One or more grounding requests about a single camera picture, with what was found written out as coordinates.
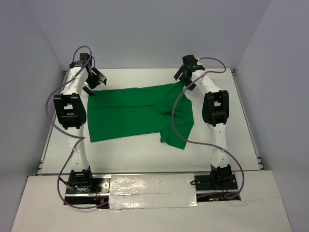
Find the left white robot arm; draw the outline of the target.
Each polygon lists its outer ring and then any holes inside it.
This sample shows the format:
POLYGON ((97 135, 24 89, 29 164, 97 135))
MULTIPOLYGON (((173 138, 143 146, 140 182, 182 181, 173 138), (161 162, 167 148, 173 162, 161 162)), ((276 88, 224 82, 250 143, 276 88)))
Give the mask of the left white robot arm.
POLYGON ((93 62, 95 59, 89 53, 81 53, 79 60, 70 64, 68 83, 61 93, 53 97, 56 116, 64 132, 69 136, 72 151, 68 181, 63 183, 78 192, 88 193, 95 187, 90 164, 84 147, 84 124, 86 123, 86 109, 81 99, 82 91, 94 95, 92 91, 100 84, 106 84, 107 78, 93 62))

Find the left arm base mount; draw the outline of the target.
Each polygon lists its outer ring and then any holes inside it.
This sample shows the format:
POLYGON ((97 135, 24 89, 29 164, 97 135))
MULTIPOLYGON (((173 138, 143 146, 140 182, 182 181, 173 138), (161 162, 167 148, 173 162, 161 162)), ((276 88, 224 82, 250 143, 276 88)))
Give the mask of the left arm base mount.
POLYGON ((93 175, 88 170, 71 171, 66 185, 65 201, 74 206, 96 205, 97 208, 109 207, 111 178, 93 175))

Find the silver tape covered panel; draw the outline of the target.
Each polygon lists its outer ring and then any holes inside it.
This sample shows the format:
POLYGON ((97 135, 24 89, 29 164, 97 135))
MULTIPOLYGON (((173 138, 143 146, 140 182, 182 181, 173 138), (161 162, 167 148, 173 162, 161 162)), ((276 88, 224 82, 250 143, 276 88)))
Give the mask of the silver tape covered panel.
POLYGON ((113 175, 110 209, 188 208, 197 206, 193 174, 113 175))

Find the green t-shirt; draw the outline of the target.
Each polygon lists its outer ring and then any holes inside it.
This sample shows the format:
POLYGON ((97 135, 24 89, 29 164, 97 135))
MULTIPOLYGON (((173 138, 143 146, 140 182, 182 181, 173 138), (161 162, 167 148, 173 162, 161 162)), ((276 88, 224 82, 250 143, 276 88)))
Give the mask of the green t-shirt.
POLYGON ((94 91, 87 102, 90 141, 159 133, 160 142, 185 149, 194 117, 182 91, 181 82, 94 91))

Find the aluminium table frame rail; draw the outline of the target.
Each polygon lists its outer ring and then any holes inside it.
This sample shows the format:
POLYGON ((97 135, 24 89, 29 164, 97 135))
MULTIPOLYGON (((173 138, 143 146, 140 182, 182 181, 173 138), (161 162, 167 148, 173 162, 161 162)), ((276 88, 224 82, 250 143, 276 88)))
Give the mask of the aluminium table frame rail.
POLYGON ((239 97, 239 101, 240 101, 242 110, 243 110, 243 113, 244 113, 244 117, 245 117, 245 120, 246 120, 247 128, 248 128, 248 131, 249 131, 249 134, 250 134, 251 142, 252 142, 252 145, 253 145, 253 148, 254 148, 254 152, 255 152, 255 155, 256 155, 256 158, 257 158, 259 168, 260 168, 260 170, 264 170, 265 168, 264 168, 264 165, 263 165, 263 161, 262 161, 261 156, 259 154, 256 142, 255 142, 255 138, 254 138, 254 135, 253 135, 253 131, 252 131, 252 128, 251 128, 251 125, 250 125, 250 122, 249 122, 249 118, 248 118, 248 115, 247 115, 247 112, 246 112, 246 109, 245 109, 245 106, 244 106, 244 102, 243 102, 243 99, 242 99, 242 96, 241 96, 241 93, 240 93, 240 89, 239 89, 237 82, 236 82, 235 69, 231 69, 231 74, 232 74, 233 81, 234 81, 234 84, 235 84, 235 87, 236 87, 236 90, 237 90, 237 93, 238 93, 238 97, 239 97))

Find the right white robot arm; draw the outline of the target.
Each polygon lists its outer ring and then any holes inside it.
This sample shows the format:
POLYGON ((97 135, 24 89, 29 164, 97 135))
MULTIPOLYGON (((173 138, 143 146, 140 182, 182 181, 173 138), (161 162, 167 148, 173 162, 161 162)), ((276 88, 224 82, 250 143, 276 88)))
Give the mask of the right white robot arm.
POLYGON ((210 184, 221 189, 232 171, 226 153, 226 123, 229 118, 229 93, 222 90, 208 76, 209 71, 194 55, 182 58, 183 64, 174 75, 188 90, 198 88, 203 95, 202 118, 213 137, 214 151, 211 158, 210 184))

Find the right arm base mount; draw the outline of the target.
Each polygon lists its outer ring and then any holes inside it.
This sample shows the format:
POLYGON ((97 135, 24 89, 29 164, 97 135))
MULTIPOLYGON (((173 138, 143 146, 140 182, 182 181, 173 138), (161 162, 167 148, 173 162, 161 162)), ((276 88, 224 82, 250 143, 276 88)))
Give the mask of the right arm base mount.
POLYGON ((196 189, 197 202, 239 200, 237 180, 229 164, 223 168, 211 166, 209 174, 194 175, 190 184, 196 189))

